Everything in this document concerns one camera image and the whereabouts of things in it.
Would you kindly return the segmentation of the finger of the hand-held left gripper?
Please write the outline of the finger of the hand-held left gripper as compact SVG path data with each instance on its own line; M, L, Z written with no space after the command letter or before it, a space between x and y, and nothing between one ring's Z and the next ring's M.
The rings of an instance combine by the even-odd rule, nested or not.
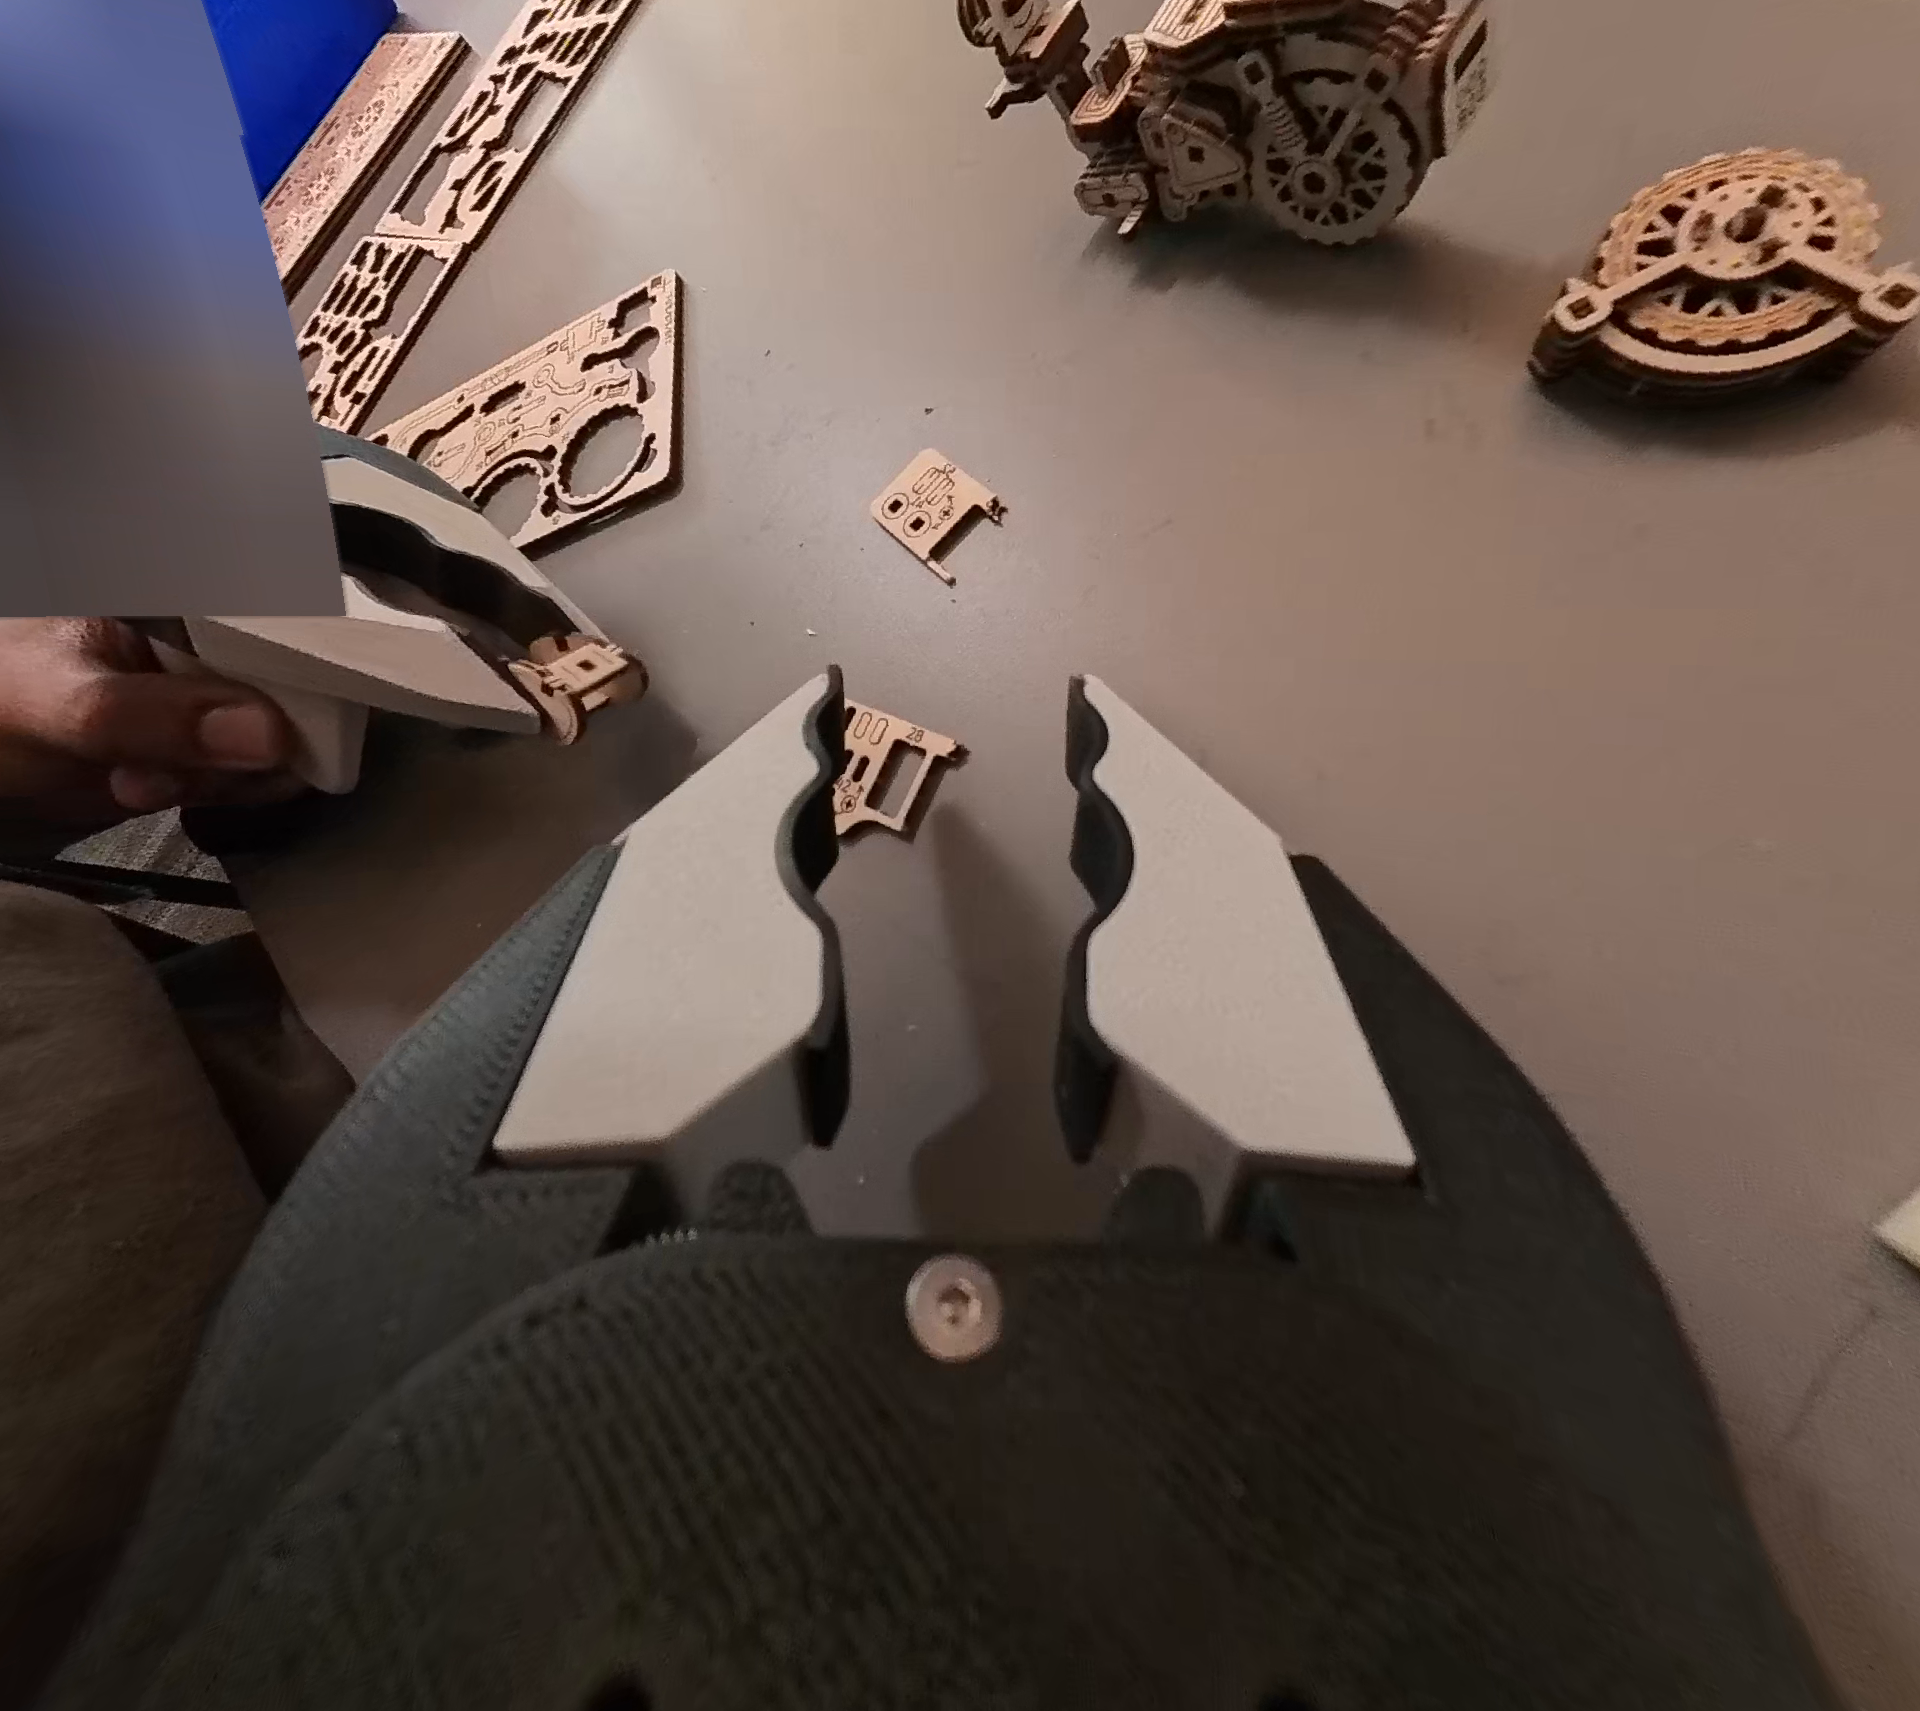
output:
M323 477L348 615L442 619L501 673L538 637L597 635L466 503L362 457L328 457Z
M209 669L275 699L295 733L304 785L347 793L360 777L372 713L540 735L545 713L442 619L344 617L182 621Z

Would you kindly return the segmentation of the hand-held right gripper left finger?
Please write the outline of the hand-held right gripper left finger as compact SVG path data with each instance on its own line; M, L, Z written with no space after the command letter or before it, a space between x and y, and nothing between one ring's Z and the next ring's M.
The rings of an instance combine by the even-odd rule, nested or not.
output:
M704 1191L788 1165L848 1117L838 861L841 667L811 677L621 835L519 1075L509 1167L643 1167Z

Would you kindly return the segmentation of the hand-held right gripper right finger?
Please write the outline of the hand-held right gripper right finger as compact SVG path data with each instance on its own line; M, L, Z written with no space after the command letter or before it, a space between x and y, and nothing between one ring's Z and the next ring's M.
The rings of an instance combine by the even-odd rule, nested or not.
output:
M1284 837L1105 679L1069 681L1069 941L1055 1115L1073 1163L1198 1195L1419 1169Z

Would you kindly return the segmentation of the small wooden puzzle assembly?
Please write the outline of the small wooden puzzle assembly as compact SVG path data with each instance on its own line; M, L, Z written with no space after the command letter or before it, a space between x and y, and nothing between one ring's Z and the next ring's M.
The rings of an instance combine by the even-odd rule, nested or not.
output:
M639 701L650 687L643 659L589 633L552 633L534 639L505 675L536 705L540 729L573 745L600 709Z

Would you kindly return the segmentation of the slotted wooden puzzle piece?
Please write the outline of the slotted wooden puzzle piece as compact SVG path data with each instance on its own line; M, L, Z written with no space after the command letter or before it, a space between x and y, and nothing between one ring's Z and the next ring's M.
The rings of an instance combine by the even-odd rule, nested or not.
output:
M879 829L908 835L922 813L929 785L967 747L929 727L842 701L842 759L832 785L832 825L841 839Z

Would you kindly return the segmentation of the wooden puzzle piece with tab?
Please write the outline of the wooden puzzle piece with tab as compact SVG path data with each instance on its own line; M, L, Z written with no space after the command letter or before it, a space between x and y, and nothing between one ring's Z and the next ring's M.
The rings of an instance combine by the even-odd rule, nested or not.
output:
M947 587L956 585L944 561L953 539L974 519L1002 523L1007 503L985 481L941 449L922 449L873 499L874 523Z

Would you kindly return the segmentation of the grey desk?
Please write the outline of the grey desk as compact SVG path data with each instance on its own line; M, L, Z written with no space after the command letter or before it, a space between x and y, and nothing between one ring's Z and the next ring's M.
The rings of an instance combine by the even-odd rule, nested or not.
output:
M1085 0L1095 39L1160 0ZM1497 87L1357 255L1116 239L954 0L646 0L378 423L667 267L681 487L545 559L653 689L403 741L247 893L364 1071L591 843L829 663L968 759L829 881L834 1225L1098 1209L1049 1101L1069 679L1327 859L1550 1097L1692 1335L1845 1696L1916 1706L1916 331L1672 417L1525 359L1662 171L1792 143L1916 261L1916 0L1488 0ZM922 449L1007 503L870 515Z

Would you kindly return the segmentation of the person's left hand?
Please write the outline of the person's left hand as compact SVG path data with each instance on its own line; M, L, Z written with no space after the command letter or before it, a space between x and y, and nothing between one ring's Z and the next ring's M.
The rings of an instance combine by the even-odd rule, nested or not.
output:
M3 619L4 841L64 843L153 811L301 793L264 693L165 669L118 619Z

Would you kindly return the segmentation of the wide wooden puzzle sheet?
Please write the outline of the wide wooden puzzle sheet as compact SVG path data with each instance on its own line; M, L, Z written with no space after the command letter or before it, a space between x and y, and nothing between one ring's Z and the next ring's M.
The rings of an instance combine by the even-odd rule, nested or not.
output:
M529 477L530 505L509 535L526 553L624 517L681 479L685 301L683 275L660 271L364 441L480 509Z

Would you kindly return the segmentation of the dark engraved wooden board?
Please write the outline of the dark engraved wooden board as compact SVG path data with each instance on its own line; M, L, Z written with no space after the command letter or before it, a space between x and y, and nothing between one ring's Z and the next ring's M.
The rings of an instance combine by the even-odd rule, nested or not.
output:
M456 31L389 33L372 45L261 203L285 297L295 295L469 53L469 39Z

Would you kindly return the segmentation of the wooden wheel assembly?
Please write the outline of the wooden wheel assembly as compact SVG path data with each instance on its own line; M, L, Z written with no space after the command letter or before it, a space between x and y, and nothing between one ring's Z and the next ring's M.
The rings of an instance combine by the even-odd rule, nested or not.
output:
M1839 379L1916 323L1916 265L1884 265L1880 247L1882 211L1841 161L1784 145L1707 155L1610 217L1528 371L1668 403Z

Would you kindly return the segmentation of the wooden motorcycle model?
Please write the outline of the wooden motorcycle model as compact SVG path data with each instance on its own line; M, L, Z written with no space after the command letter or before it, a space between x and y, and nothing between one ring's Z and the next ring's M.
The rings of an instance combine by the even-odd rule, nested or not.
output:
M1092 51L1082 0L956 0L1000 85L1046 101L1078 209L1132 235L1248 211L1321 247L1378 237L1455 151L1495 77L1487 0L1162 0Z

